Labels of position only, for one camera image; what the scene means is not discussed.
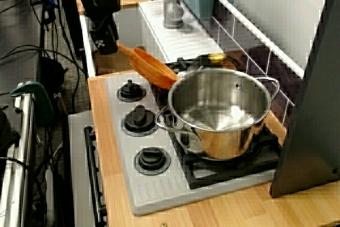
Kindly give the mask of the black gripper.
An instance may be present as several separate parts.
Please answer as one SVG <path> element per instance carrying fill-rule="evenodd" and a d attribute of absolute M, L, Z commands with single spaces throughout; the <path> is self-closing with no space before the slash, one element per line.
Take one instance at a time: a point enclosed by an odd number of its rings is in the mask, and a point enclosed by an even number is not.
<path fill-rule="evenodd" d="M 119 40 L 119 35 L 114 21 L 94 23 L 90 27 L 90 35 L 101 55 L 114 54 L 118 51 L 116 41 Z"/>

